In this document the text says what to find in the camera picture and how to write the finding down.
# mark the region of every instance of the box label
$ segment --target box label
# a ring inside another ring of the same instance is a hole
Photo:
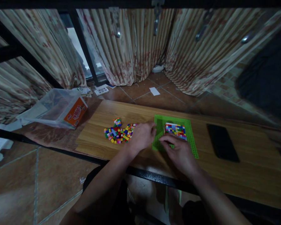
[[[63,120],[77,127],[86,110],[86,105],[82,99],[79,98]]]

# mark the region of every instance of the person's left hand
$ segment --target person's left hand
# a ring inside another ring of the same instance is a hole
[[[141,150],[152,144],[156,135],[155,126],[156,124],[153,121],[138,124],[134,128],[132,137],[128,142],[129,148],[138,154]]]

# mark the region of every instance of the window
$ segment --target window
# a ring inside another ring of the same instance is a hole
[[[91,73],[90,66],[87,63],[86,57],[84,55],[83,48],[80,44],[79,38],[77,36],[75,27],[72,23],[72,20],[71,20],[71,17],[69,15],[69,13],[65,11],[65,12],[59,12],[59,14],[60,14],[62,22],[64,23],[65,27],[67,28],[68,35],[69,35],[69,37],[70,37],[70,39],[71,39],[71,41],[72,41],[72,43],[73,43],[73,45],[76,49],[76,54],[79,58],[79,61],[82,65],[82,67],[83,67],[83,71],[84,71],[86,79],[92,80],[92,78],[94,78],[95,82],[97,81],[96,83],[99,83],[98,80],[97,80],[97,77],[100,78],[100,81],[106,80],[106,77],[105,77],[105,74],[104,74],[101,63],[99,62],[99,60],[97,60],[95,58],[94,54],[91,52],[91,50],[90,50],[90,48],[87,44],[87,51],[90,55],[91,63],[94,67],[94,70],[95,70],[96,74],[95,74],[95,76],[93,76],[93,74]]]

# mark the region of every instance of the tiled floor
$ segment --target tiled floor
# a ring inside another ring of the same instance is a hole
[[[153,96],[150,87],[156,87],[160,95]],[[110,89],[98,97],[94,94],[93,98],[269,125],[213,94],[206,92],[198,98],[185,95],[163,73],[152,74],[130,87]],[[93,163],[19,142],[2,153],[0,224],[58,224],[81,195],[80,179],[97,167]],[[133,198],[131,201],[169,224],[164,211],[165,187],[132,176],[128,176],[127,181]],[[181,205],[188,199],[199,198],[183,193]]]

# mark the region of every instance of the black metal frame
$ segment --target black metal frame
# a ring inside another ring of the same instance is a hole
[[[40,145],[32,140],[30,140],[29,138],[27,138],[24,135],[21,134],[17,134],[17,133],[13,133],[13,132],[9,132],[9,131],[4,131],[0,129],[0,137],[1,138],[6,138],[12,141],[19,141],[19,142],[24,142],[24,143],[28,143],[28,144],[34,144],[34,145],[38,145],[47,149],[51,149],[53,151],[59,152],[59,153],[63,153],[75,158],[79,158],[88,162],[92,162],[95,164],[99,164],[99,165],[105,165],[109,162],[109,160],[102,160],[102,159],[98,159],[95,157],[91,157],[91,156],[86,156],[86,155],[82,155],[82,154],[78,154],[78,153],[74,153],[74,152],[70,152],[70,151],[66,151],[63,149],[59,149],[59,148],[52,148],[52,147],[46,147],[43,145]],[[174,178],[170,178],[170,177],[166,177],[157,173],[153,173],[150,171],[146,171],[143,169],[138,169],[132,166],[129,166],[126,170],[127,174],[136,176],[136,177],[140,177],[146,180],[150,180],[150,181],[154,181],[160,184],[164,184],[194,195],[199,195],[197,190],[195,189],[195,187],[188,182],[182,181],[182,180],[178,180],[178,179],[174,179]],[[237,208],[239,208],[242,211],[247,211],[247,212],[251,212],[255,215],[259,215],[262,217],[267,217],[269,219],[271,219],[272,221],[279,221],[281,222],[281,209],[278,208],[274,208],[271,206],[267,206],[267,205],[263,205],[261,203],[257,203],[254,201],[250,201],[244,198],[240,198],[237,196],[233,196],[233,195],[229,195],[226,194],[226,196],[233,202],[234,205],[237,206]]]
[[[70,16],[70,19],[71,19],[71,22],[73,24],[73,27],[75,29],[75,32],[77,34],[77,37],[78,37],[78,40],[79,40],[79,43],[81,45],[81,48],[83,50],[83,54],[86,58],[86,62],[90,68],[90,72],[92,74],[92,77],[90,78],[86,78],[86,81],[89,82],[89,81],[94,81],[95,82],[95,85],[98,87],[98,86],[101,86],[103,84],[106,83],[106,81],[99,81],[98,80],[98,77],[101,77],[101,76],[105,76],[104,73],[102,74],[96,74],[96,71],[95,71],[95,68],[94,68],[94,64],[91,60],[91,55],[90,55],[90,52],[89,52],[89,48],[87,47],[87,43],[85,41],[85,37],[83,35],[83,30],[82,30],[82,27],[81,27],[81,24],[79,22],[79,16],[78,16],[78,13],[75,9],[71,9],[71,10],[58,10],[58,13],[59,14],[68,14]]]
[[[22,45],[22,43],[6,28],[0,21],[0,36],[7,42],[8,46],[0,48],[0,63],[22,56],[43,78],[54,88],[63,87],[54,77],[36,60],[36,58]]]
[[[152,8],[152,0],[1,0],[0,9],[15,8]],[[162,8],[272,8],[281,7],[273,0],[165,0]]]

